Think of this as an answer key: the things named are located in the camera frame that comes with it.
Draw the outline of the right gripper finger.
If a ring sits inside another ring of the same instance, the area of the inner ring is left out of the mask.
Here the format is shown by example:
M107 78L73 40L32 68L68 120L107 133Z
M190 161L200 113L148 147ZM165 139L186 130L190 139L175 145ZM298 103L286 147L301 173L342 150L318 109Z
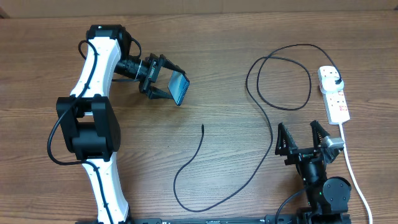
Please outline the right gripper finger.
M289 130L283 123L278 124L277 142L275 147L275 155L288 156L298 147L290 134Z
M325 137L329 136L330 134L326 130L323 129L323 127L317 120L312 121L310 123L310 126L312 129L313 146L319 147L322 140Z

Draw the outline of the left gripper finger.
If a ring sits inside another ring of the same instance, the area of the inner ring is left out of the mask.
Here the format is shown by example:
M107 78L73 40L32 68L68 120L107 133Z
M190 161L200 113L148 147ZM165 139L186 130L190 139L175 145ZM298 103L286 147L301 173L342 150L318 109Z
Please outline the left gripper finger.
M173 99L173 96L170 93L167 93L163 90L158 89L154 86L149 86L146 95L150 100L154 99Z
M161 54L159 56L159 65L161 67L167 68L169 70L177 71L179 73L185 74L185 71L182 70L178 65L172 63L165 55Z

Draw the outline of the smartphone with blue screen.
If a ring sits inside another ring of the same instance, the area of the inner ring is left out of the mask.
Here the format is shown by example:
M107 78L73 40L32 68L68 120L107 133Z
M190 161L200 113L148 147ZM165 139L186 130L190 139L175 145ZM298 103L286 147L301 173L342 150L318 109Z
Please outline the smartphone with blue screen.
M177 106L182 104L189 85L190 81L186 74L178 71L172 72L172 76L168 84L169 98L174 100Z

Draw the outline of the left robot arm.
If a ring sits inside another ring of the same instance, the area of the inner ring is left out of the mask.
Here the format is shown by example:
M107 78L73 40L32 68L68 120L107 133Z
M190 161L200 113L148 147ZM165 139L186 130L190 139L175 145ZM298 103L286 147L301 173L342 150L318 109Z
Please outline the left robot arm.
M121 128L109 100L114 74L124 82L139 82L150 99L172 99L181 105L190 81L166 56L150 54L142 60L129 51L136 40L122 25L92 25L84 42L88 51L80 79L68 97L56 103L67 149L76 155L91 182L98 216L95 223L133 223L116 164Z

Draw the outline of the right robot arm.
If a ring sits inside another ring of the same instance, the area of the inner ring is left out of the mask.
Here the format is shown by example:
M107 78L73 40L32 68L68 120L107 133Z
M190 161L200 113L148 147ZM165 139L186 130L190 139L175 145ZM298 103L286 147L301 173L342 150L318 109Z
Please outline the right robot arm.
M275 215L266 216L271 223L351 223L348 202L351 184L343 177L327 177L326 167L343 152L344 140L333 138L314 120L310 123L313 147L298 148L288 128L278 124L275 154L285 156L285 165L294 165L303 182L303 189L288 197ZM308 206L295 214L281 214L291 200L305 193Z

